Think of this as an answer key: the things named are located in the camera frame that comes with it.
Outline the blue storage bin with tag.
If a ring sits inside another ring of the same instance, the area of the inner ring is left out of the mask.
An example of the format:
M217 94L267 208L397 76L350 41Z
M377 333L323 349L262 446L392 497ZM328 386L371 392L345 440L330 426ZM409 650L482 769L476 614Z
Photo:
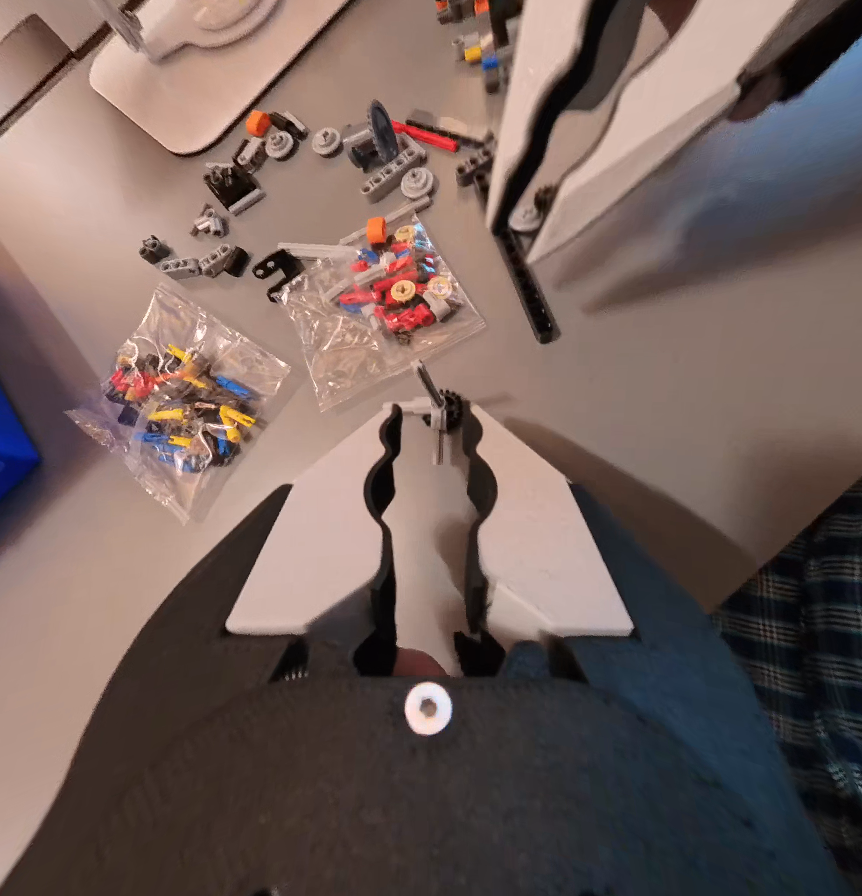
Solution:
M24 483L42 459L0 384L0 503Z

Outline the grey holed lego beam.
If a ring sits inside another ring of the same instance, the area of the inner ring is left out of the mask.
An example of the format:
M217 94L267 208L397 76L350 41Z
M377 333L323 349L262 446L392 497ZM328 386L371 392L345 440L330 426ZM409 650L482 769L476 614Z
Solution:
M379 203L400 186L408 172L424 166L425 160L425 149L414 141L407 141L392 161L369 174L360 188L360 196L370 204Z

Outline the short grey lego beam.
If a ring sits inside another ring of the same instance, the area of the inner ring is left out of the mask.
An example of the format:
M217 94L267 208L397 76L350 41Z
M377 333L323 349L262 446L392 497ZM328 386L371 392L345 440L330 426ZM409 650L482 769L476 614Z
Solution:
M491 137L478 146L470 147L468 156L461 158L455 170L455 181L459 188L472 185L479 174L489 174L495 159L497 142Z

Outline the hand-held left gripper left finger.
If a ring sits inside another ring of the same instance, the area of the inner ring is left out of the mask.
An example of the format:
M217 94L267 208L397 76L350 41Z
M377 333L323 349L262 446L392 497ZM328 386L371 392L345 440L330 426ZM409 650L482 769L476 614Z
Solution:
M392 534L403 405L389 402L291 485L225 621L228 633L340 640L358 672L398 654Z

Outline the white book stand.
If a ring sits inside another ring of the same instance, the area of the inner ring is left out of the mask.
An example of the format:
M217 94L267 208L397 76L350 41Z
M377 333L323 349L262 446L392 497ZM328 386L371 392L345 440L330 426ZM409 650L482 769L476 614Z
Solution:
M347 1L152 1L91 6L111 28L92 89L166 150L220 141Z

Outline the dark grey lego beam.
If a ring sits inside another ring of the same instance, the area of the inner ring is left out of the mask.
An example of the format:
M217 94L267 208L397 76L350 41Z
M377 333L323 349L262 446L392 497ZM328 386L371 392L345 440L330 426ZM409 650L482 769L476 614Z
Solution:
M442 116L422 108L412 109L406 115L404 123L476 147L494 139L494 131L489 126L470 124L459 118Z

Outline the lego axle assembly with gear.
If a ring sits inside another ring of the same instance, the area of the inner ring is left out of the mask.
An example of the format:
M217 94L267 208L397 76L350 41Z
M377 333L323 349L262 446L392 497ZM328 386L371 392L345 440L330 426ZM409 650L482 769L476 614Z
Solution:
M425 394L404 405L404 413L424 420L434 434L432 465L440 466L444 461L448 435L461 425L465 402L458 393L438 388L424 361L413 361L412 370Z

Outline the bag of red lego pieces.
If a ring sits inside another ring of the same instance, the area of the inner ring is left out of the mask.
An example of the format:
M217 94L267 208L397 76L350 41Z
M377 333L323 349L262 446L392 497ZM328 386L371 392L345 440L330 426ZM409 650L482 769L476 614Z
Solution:
M479 334L485 320L420 218L352 245L359 261L302 260L280 307L301 343L318 408L367 395Z

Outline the black lego bracket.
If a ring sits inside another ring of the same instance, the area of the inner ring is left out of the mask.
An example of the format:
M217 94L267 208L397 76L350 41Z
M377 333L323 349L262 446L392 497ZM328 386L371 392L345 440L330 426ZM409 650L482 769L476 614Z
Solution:
M278 304L290 282L304 272L304 262L288 250L278 248L254 263L251 272L257 280L268 281L268 300Z

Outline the partly built lego model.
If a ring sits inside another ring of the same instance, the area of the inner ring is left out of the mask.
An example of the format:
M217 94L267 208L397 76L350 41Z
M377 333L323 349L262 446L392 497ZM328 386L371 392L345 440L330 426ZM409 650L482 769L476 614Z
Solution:
M475 66L485 91L504 91L512 67L523 1L434 1L439 24L467 23L452 39L456 57Z

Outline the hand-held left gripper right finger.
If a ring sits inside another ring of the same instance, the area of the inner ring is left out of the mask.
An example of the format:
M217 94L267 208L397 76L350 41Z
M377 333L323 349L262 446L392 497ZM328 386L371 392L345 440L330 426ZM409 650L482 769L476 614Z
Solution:
M496 673L520 643L626 639L634 622L571 483L477 404L461 426L476 512L464 565L463 673Z

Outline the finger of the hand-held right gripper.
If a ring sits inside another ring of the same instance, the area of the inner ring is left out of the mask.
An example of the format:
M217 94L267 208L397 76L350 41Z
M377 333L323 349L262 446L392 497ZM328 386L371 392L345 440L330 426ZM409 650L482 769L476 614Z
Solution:
M819 19L819 2L697 2L657 54L622 76L603 132L562 179L528 262L560 250L723 117L739 98L740 79L775 61Z
M540 168L561 114L597 109L636 47L645 1L526 2L486 202L493 234Z

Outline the black lego plate assembly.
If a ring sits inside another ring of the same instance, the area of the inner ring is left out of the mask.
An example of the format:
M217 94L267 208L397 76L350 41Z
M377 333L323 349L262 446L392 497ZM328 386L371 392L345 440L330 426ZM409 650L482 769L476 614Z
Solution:
M206 163L203 182L219 203L235 217L266 197L255 177L234 162Z

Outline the dark blue lego disc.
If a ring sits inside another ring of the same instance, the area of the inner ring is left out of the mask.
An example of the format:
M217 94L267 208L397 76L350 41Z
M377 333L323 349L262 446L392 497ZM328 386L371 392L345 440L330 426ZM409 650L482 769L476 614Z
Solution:
M362 123L342 132L342 147L348 160L363 173L392 162L400 153L398 135L387 109L373 99Z

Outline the long black lego beam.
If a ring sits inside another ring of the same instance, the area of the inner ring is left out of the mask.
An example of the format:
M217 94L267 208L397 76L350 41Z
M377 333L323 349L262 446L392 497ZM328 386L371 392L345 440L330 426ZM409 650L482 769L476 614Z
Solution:
M530 329L541 345L553 343L560 335L557 322L537 276L526 262L519 235L509 227L492 230L492 238L502 256Z

